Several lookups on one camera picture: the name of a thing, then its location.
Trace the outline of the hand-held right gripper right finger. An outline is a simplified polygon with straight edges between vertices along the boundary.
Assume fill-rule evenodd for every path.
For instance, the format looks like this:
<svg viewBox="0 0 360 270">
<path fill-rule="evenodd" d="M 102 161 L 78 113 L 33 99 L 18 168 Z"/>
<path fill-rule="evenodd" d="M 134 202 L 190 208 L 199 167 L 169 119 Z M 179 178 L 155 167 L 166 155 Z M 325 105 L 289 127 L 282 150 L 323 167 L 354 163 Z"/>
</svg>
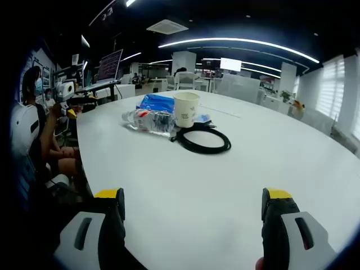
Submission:
<svg viewBox="0 0 360 270">
<path fill-rule="evenodd" d="M 326 229 L 284 190 L 262 194 L 263 268 L 326 269 L 336 257 Z"/>
</svg>

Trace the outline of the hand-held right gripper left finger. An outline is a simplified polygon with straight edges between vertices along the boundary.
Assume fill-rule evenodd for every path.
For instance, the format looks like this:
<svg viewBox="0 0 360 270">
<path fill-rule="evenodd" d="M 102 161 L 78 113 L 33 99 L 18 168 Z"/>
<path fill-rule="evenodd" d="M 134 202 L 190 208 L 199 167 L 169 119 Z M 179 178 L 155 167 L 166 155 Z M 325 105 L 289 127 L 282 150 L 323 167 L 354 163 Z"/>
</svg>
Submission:
<svg viewBox="0 0 360 270">
<path fill-rule="evenodd" d="M 125 257 L 124 190 L 103 190 L 74 205 L 54 259 L 62 269 L 115 269 Z"/>
</svg>

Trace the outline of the person's left hand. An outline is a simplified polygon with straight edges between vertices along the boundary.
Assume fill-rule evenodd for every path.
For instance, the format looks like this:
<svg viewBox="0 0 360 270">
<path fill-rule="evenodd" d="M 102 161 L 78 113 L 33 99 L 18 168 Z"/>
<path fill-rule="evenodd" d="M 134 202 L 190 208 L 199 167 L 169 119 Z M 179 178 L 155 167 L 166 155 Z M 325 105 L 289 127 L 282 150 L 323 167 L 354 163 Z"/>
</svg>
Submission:
<svg viewBox="0 0 360 270">
<path fill-rule="evenodd" d="M 62 107 L 60 103 L 54 104 L 48 114 L 48 120 L 57 120 L 62 117 Z"/>
</svg>

